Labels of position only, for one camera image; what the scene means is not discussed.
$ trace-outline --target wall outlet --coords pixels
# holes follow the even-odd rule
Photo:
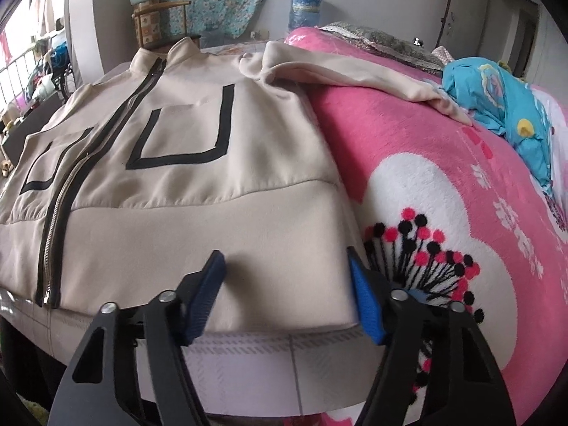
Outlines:
[[[251,39],[256,41],[268,40],[271,37],[270,31],[267,29],[260,29],[251,32]]]

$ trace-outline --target blue gripper pad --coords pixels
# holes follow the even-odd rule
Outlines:
[[[365,330],[375,344],[380,345],[383,343],[384,337],[387,334],[383,328],[382,308],[369,287],[365,273],[361,270],[359,262],[351,256],[349,257],[349,268],[355,289],[359,320],[363,330]]]
[[[189,303],[186,315],[185,338],[188,344],[200,337],[211,313],[211,308],[226,275],[223,254],[215,251],[203,268],[199,289]]]

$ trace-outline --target jacket zipper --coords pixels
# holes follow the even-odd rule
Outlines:
[[[59,306],[63,241],[75,196],[90,170],[108,153],[140,102],[157,84],[165,66],[165,59],[156,60],[142,84],[116,110],[99,136],[73,163],[50,202],[40,246],[38,288],[35,296],[38,306]]]

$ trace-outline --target wooden chair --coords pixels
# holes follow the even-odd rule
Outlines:
[[[146,6],[144,9],[135,9],[134,13],[132,14],[132,18],[135,20],[135,24],[138,27],[138,46],[140,48],[145,48],[150,51],[156,52],[168,52],[169,48],[172,45],[175,45],[178,41],[182,38],[189,36],[191,40],[195,43],[195,45],[199,48],[200,47],[200,38],[201,35],[196,34],[188,34],[187,33],[187,11],[186,6],[189,6],[191,1],[183,0],[183,1],[164,1],[162,3],[154,3],[152,5]],[[172,8],[178,8],[181,6],[184,11],[184,32],[180,35],[174,35],[168,38],[162,38],[157,41],[152,41],[150,43],[144,44],[144,36],[142,34],[142,20],[141,17],[157,11],[166,11]]]

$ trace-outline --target door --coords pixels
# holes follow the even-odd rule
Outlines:
[[[489,0],[450,0],[439,44],[455,58],[476,56]]]

